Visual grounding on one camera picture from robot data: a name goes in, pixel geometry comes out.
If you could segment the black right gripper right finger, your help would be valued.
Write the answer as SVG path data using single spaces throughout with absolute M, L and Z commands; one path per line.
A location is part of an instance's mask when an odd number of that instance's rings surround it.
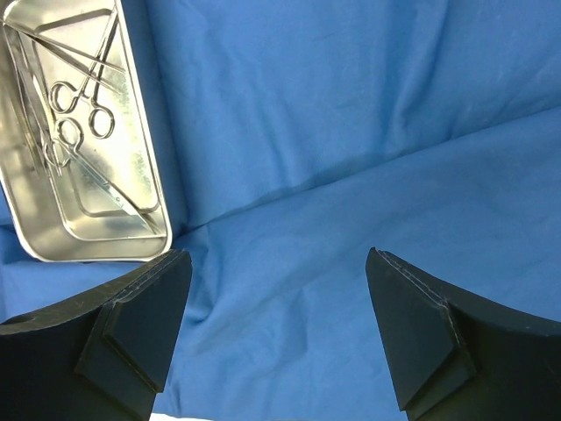
M 409 420 L 558 420 L 560 324 L 478 296 L 376 248 L 366 275 Z

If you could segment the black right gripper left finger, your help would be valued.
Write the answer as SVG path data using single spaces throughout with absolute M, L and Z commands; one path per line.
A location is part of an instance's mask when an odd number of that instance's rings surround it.
M 166 385 L 192 261 L 169 251 L 1 324 L 3 420 L 147 420 Z

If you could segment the blue surgical drape cloth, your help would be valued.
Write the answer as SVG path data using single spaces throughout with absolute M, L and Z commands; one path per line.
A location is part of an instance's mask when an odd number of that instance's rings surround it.
M 559 2 L 146 8 L 193 261 L 156 412 L 404 419 L 371 248 L 559 319 Z

